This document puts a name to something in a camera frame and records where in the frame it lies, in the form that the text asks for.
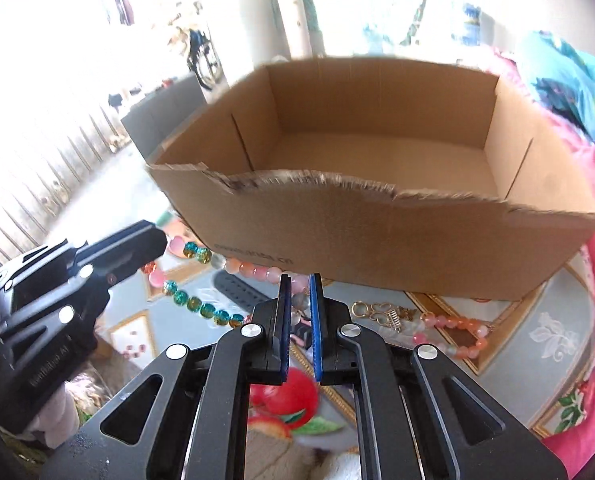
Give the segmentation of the black wristwatch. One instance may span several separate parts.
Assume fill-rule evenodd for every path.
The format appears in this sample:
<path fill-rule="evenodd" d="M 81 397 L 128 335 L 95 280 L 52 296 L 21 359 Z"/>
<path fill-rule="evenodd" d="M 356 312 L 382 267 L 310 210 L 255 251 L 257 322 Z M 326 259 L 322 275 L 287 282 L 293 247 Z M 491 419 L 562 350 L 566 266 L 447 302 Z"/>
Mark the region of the black wristwatch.
<path fill-rule="evenodd" d="M 218 271 L 214 275 L 213 285 L 226 298 L 248 313 L 251 313 L 257 304 L 268 300 L 268 297 L 262 292 L 226 271 Z M 291 340 L 299 348 L 311 349 L 313 333 L 309 317 L 311 301 L 309 301 L 308 289 L 293 294 L 291 302 Z"/>

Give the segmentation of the dark grey cabinet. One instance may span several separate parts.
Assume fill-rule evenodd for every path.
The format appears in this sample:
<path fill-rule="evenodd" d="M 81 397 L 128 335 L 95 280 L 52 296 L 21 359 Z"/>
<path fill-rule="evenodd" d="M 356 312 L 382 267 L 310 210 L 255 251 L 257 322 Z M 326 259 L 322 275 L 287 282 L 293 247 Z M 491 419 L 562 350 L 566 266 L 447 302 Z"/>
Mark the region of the dark grey cabinet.
<path fill-rule="evenodd" d="M 204 105 L 206 97 L 197 76 L 188 74 L 147 94 L 121 122 L 142 158 L 148 160 Z"/>

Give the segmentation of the brown cardboard box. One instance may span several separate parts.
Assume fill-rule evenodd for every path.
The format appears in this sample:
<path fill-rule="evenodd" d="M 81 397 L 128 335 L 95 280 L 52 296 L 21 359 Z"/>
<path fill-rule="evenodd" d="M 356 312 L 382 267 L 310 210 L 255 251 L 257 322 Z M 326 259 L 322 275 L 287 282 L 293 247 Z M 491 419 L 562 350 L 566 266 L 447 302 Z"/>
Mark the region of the brown cardboard box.
<path fill-rule="evenodd" d="M 591 187 L 541 108 L 447 64 L 264 66 L 149 170 L 214 252 L 377 288 L 516 300 L 595 232 Z"/>

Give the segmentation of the floral fruit-print bedsheet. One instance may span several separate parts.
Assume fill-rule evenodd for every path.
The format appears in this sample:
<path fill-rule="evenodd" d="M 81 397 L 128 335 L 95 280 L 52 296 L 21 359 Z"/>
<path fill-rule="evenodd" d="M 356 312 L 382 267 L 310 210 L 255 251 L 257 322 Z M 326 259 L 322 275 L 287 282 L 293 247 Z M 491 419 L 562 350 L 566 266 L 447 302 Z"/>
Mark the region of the floral fruit-print bedsheet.
<path fill-rule="evenodd" d="M 114 287 L 111 301 L 96 326 L 100 347 L 96 357 L 102 377 L 112 390 L 149 365 L 170 344 L 199 348 L 212 344 L 249 313 L 213 285 L 218 271 L 234 274 L 268 298 L 276 295 L 279 270 L 252 268 L 236 259 L 214 255 L 207 263 L 190 260 L 187 250 L 194 236 L 172 214 L 160 219 L 168 249 L 131 278 Z M 355 301 L 367 304 L 391 301 L 349 300 L 342 286 L 369 292 L 395 292 L 340 282 L 323 283 L 323 293 L 346 304 L 356 324 L 378 333 L 394 346 L 411 348 L 434 344 L 467 373 L 465 361 L 475 361 L 488 345 L 491 330 L 480 318 L 420 311 L 413 330 L 396 333 L 366 318 L 354 318 Z M 293 280 L 293 294 L 308 289 L 307 278 Z M 353 393 L 347 387 L 327 387 L 314 381 L 313 353 L 291 341 L 288 382 L 280 387 L 251 390 L 251 430 L 247 474 L 251 478 L 350 478 L 359 475 Z"/>

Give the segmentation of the gold clasp earring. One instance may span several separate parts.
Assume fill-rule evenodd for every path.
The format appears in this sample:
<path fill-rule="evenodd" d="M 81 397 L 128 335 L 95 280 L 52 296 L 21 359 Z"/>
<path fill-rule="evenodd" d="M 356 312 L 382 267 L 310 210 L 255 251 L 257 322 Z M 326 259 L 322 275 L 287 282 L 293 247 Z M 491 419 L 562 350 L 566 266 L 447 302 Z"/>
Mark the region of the gold clasp earring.
<path fill-rule="evenodd" d="M 419 312 L 407 309 L 390 302 L 375 302 L 367 304 L 365 301 L 355 301 L 351 306 L 354 318 L 366 318 L 379 326 L 390 328 L 396 333 L 413 330 L 419 321 Z"/>

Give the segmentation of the bicycle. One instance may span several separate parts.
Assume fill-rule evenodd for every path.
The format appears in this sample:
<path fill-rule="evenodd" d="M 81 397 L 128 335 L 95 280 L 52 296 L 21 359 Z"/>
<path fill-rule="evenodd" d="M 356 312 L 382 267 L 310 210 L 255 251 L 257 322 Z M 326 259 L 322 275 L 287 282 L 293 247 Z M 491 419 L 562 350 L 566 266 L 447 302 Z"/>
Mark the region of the bicycle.
<path fill-rule="evenodd" d="M 203 89 L 212 91 L 223 80 L 224 70 L 211 38 L 201 30 L 189 30 L 187 66 Z"/>

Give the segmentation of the blue patterned pillow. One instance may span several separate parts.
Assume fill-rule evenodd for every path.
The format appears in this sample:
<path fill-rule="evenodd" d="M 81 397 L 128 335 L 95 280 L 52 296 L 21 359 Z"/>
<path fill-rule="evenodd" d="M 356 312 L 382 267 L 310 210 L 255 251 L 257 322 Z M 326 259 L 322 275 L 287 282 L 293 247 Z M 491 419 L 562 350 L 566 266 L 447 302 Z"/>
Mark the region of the blue patterned pillow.
<path fill-rule="evenodd" d="M 540 101 L 595 144 L 595 56 L 547 32 L 529 36 L 515 59 Z"/>

